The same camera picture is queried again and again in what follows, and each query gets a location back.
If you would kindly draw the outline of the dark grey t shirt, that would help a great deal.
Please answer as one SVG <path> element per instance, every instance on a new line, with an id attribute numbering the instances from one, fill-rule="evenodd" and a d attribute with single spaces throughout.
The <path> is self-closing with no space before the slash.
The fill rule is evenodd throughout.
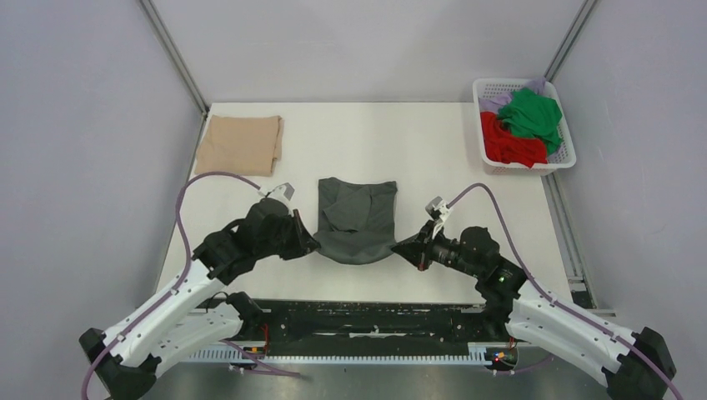
<path id="1" fill-rule="evenodd" d="M 379 262 L 393 254 L 395 181 L 357 184 L 318 181 L 318 253 L 344 265 Z"/>

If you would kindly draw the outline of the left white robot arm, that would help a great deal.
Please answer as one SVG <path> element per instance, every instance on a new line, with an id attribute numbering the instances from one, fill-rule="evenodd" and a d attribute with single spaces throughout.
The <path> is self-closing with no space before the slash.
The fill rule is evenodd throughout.
<path id="1" fill-rule="evenodd" d="M 79 338 L 90 367 L 80 397 L 97 376 L 113 399 L 139 399 L 167 370 L 197 350 L 237 335 L 255 338 L 266 331 L 264 312 L 245 292 L 229 294 L 218 306 L 188 318 L 262 259 L 302 258 L 317 250 L 299 212 L 263 198 L 245 217 L 208 234 L 187 252 L 182 272 L 142 306 L 112 327 L 89 328 Z"/>

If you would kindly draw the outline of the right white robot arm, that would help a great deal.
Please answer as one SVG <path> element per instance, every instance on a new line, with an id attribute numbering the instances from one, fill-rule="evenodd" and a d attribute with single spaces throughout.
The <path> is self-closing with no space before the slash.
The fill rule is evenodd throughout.
<path id="1" fill-rule="evenodd" d="M 427 222 L 392 250 L 420 271 L 438 263 L 475 278 L 488 338 L 509 336 L 543 348 L 590 375 L 612 399 L 661 399 L 673 389 L 676 367 L 659 333 L 648 327 L 635 332 L 562 302 L 503 257 L 484 227 L 449 239 Z"/>

